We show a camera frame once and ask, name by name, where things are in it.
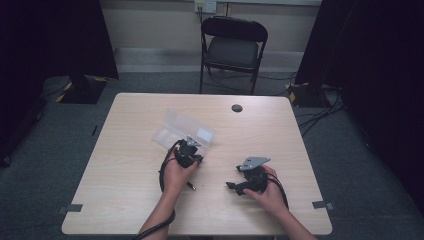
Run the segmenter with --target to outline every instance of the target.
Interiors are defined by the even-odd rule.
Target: chair backrest
[[[266,43],[268,31],[262,24],[244,19],[214,16],[203,21],[202,34]]]

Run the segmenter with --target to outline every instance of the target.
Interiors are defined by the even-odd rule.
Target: light wood surface
[[[243,111],[235,113],[233,104]],[[282,229],[256,202],[226,181],[245,181],[236,170],[248,156],[270,157],[290,211],[316,235],[332,230],[290,103],[282,97],[118,94],[62,226],[65,234],[133,235],[161,195],[158,170],[167,149],[153,140],[167,108],[215,129],[208,154],[176,206],[170,235],[274,235]]]

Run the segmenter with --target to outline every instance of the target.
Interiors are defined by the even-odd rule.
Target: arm
[[[277,176],[274,169],[262,165],[266,172]],[[269,182],[263,193],[257,193],[249,189],[243,190],[246,195],[256,200],[269,214],[277,219],[290,240],[316,239],[287,209],[281,197],[279,187]]]
[[[183,168],[175,160],[174,151],[169,156],[171,159],[164,174],[164,190],[155,209],[153,209],[146,222],[141,227],[139,233],[166,221],[171,215],[177,203],[182,188],[186,185],[190,175],[196,170],[197,162],[188,168]],[[144,239],[166,239],[169,225],[150,234]]]

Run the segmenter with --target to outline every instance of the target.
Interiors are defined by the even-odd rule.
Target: black partition
[[[98,0],[0,2],[0,160],[36,121],[44,81],[74,72],[118,79]]]
[[[296,84],[329,84],[424,213],[424,2],[323,0]]]

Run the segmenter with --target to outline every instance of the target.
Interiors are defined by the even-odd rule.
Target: person's left hand
[[[168,158],[169,162],[165,167],[163,192],[174,192],[179,194],[181,189],[188,182],[191,174],[196,170],[198,163],[194,162],[190,167],[183,168],[178,163],[177,159],[175,159],[174,151],[175,149],[172,150]]]

